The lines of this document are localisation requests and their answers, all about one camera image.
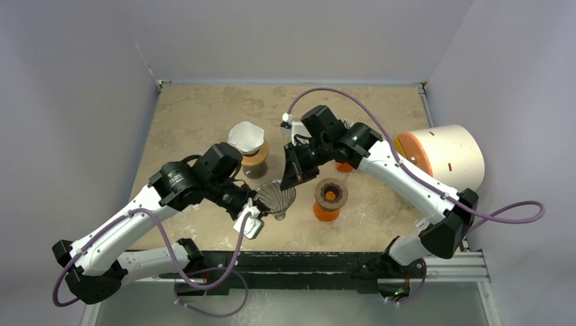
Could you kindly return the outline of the dark ribbed glass cone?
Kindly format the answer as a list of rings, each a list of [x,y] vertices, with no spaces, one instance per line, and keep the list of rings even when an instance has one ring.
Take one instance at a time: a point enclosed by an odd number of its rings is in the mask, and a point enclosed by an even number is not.
[[[277,221],[286,218],[287,210],[295,202],[297,193],[294,187],[281,188],[281,180],[274,179],[261,184],[257,190],[256,200],[267,207],[267,214]]]

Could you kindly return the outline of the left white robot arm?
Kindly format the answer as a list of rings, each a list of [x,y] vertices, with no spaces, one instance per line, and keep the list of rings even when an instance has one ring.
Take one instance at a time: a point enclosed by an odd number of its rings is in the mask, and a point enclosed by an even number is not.
[[[163,222],[208,200],[234,221],[240,239],[255,238],[268,212],[257,192],[239,183],[241,153],[220,142],[202,155],[165,163],[141,191],[112,218],[79,240],[60,240],[52,252],[62,266],[52,300],[66,285],[75,302],[99,303],[128,283],[177,273],[185,282],[208,270],[195,242],[171,242]]]

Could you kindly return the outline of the amber glass carafe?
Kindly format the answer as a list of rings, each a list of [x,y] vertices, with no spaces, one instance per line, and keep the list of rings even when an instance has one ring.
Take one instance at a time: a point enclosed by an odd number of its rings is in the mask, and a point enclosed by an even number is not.
[[[335,221],[340,215],[340,209],[334,211],[326,211],[321,206],[314,206],[312,211],[314,216],[322,222]]]

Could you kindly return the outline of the brown wooden round coaster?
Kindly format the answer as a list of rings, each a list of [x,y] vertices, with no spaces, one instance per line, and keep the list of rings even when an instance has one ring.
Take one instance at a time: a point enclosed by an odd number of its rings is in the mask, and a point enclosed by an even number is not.
[[[348,201],[348,188],[343,181],[334,178],[320,180],[314,190],[314,199],[324,211],[341,209]]]

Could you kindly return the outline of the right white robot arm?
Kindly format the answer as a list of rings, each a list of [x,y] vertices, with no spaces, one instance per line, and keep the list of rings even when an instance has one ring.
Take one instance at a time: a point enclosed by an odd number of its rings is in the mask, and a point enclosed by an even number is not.
[[[309,135],[305,143],[284,145],[281,189],[313,180],[330,161],[347,163],[391,187],[413,204],[427,222],[422,230],[394,240],[381,259],[383,271],[398,276],[412,262],[434,255],[450,259],[470,230],[479,196],[469,188],[457,190],[400,158],[389,142],[367,124],[348,127],[325,105],[301,118]]]

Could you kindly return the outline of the wooden ring dripper stand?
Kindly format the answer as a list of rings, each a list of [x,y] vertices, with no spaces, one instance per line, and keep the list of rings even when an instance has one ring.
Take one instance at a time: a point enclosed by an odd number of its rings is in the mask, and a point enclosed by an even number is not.
[[[264,141],[259,150],[252,156],[242,156],[242,171],[249,179],[259,179],[263,177],[268,170],[267,158],[270,149],[267,141]]]

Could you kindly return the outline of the white paper coffee filter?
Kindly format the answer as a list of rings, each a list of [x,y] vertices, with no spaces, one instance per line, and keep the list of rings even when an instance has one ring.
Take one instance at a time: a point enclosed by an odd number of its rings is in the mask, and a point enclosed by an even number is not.
[[[235,125],[229,132],[228,143],[244,155],[256,154],[264,144],[263,128],[248,121]]]

